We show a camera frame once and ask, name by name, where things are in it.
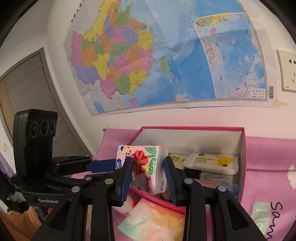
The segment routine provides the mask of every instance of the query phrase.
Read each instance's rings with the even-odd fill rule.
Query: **power outlet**
[[[283,91],[296,92],[296,53],[277,50]]]

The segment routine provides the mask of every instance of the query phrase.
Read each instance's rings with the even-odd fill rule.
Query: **yellow duck print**
[[[217,160],[217,165],[218,166],[227,167],[230,163],[232,163],[232,157],[230,157],[230,156],[218,156],[218,155],[216,155],[215,157],[218,157],[218,160]]]
[[[145,172],[148,173],[148,171],[149,171],[149,164],[146,164],[144,167],[145,167]]]

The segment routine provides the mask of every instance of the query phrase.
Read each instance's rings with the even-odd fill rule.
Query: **barcode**
[[[273,86],[268,87],[268,94],[269,94],[270,99],[274,98],[274,87]]]

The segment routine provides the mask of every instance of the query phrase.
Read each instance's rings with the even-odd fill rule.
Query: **plastic package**
[[[174,162],[175,168],[179,168],[184,170],[185,166],[183,165],[183,162],[186,160],[187,157],[180,156],[177,154],[170,154],[170,157],[172,158],[172,161]]]
[[[237,156],[213,155],[194,152],[183,165],[190,169],[234,175],[239,170]]]
[[[227,187],[227,189],[231,191],[233,175],[202,171],[200,173],[200,179],[204,181],[219,181],[221,182],[221,185]]]

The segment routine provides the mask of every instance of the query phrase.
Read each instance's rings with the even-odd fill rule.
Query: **gray door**
[[[13,126],[11,115],[15,115],[16,112],[26,109],[56,111],[58,122],[53,143],[53,156],[86,154],[57,107],[44,73],[40,53],[17,65],[0,81],[1,108],[10,134]]]

